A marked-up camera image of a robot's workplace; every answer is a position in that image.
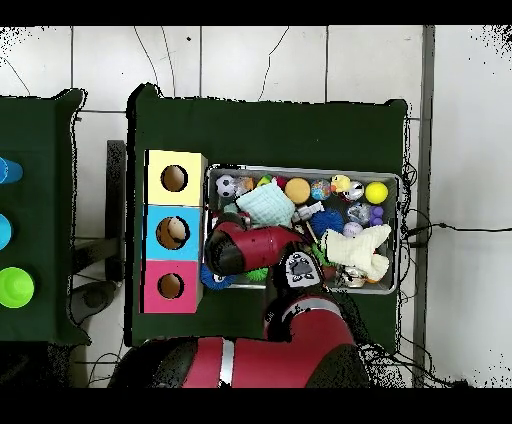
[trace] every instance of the green table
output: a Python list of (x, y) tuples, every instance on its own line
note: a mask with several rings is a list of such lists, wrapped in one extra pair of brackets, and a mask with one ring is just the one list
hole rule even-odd
[[(261, 337), (263, 290), (205, 291), (195, 314), (140, 314), (138, 290), (146, 149), (200, 152), (209, 163), (390, 172), (402, 168), (402, 100), (385, 105), (164, 99), (151, 84), (128, 101), (125, 342), (171, 336)], [(354, 295), (371, 338), (394, 349), (396, 294)]]
[(20, 163), (22, 180), (0, 185), (0, 213), (14, 227), (0, 269), (30, 273), (35, 293), (20, 309), (0, 306), (0, 341), (88, 344), (68, 319), (73, 216), (73, 115), (81, 90), (52, 99), (0, 97), (0, 156)]

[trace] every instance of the yellow box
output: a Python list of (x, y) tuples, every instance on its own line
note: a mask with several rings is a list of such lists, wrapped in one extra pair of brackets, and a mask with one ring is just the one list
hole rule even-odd
[(150, 205), (203, 206), (204, 172), (208, 161), (201, 153), (149, 150), (148, 157)]

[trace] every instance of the blue box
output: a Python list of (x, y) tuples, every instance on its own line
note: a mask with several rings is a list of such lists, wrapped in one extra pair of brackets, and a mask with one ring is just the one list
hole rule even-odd
[[(198, 261), (201, 257), (202, 208), (183, 206), (148, 206), (146, 259)], [(157, 240), (156, 231), (165, 218), (181, 218), (188, 227), (189, 237), (182, 247), (167, 249)]]

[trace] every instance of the toy bin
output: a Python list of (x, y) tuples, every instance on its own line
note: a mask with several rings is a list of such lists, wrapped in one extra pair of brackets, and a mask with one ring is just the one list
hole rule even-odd
[[(204, 199), (208, 208), (207, 212), (204, 214), (204, 240), (206, 240), (206, 235), (212, 230), (213, 213), (221, 212), (224, 206), (234, 201), (233, 198), (226, 199), (217, 194), (217, 186), (215, 183), (222, 175), (230, 175), (234, 178), (252, 177), (256, 184), (264, 175), (271, 175), (273, 177), (281, 176), (287, 179), (300, 177), (311, 183), (318, 179), (330, 181), (331, 177), (338, 174), (346, 175), (352, 181), (359, 181), (365, 186), (370, 182), (380, 181), (388, 188), (388, 196), (380, 206), (384, 209), (384, 216), (382, 217), (382, 220), (384, 223), (389, 224), (391, 227), (391, 233), (388, 240), (377, 249), (377, 253), (386, 256), (389, 259), (389, 268), (386, 275), (378, 283), (365, 283), (364, 286), (359, 288), (341, 287), (335, 285), (333, 277), (330, 280), (327, 280), (327, 285), (333, 291), (378, 295), (390, 294), (396, 289), (400, 275), (400, 206), (402, 202), (402, 180), (395, 174), (301, 168), (273, 168), (249, 165), (211, 165), (205, 172)], [(310, 197), (306, 202), (306, 205), (309, 206), (316, 202), (316, 200)], [(358, 200), (358, 202), (367, 202), (366, 197), (363, 196)], [(347, 222), (346, 210), (348, 206), (350, 206), (349, 203), (345, 203), (336, 196), (331, 195), (327, 200), (322, 201), (322, 204), (325, 208), (335, 208), (340, 210), (345, 222)], [(255, 283), (247, 279), (245, 275), (238, 275), (235, 282), (229, 287), (265, 289), (265, 282)]]

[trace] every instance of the blue cup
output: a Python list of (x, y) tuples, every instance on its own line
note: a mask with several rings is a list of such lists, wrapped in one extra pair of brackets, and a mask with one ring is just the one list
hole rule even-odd
[(19, 163), (0, 157), (0, 184), (19, 181), (23, 176), (23, 168)]
[(0, 250), (9, 244), (12, 237), (12, 227), (9, 220), (0, 213)]

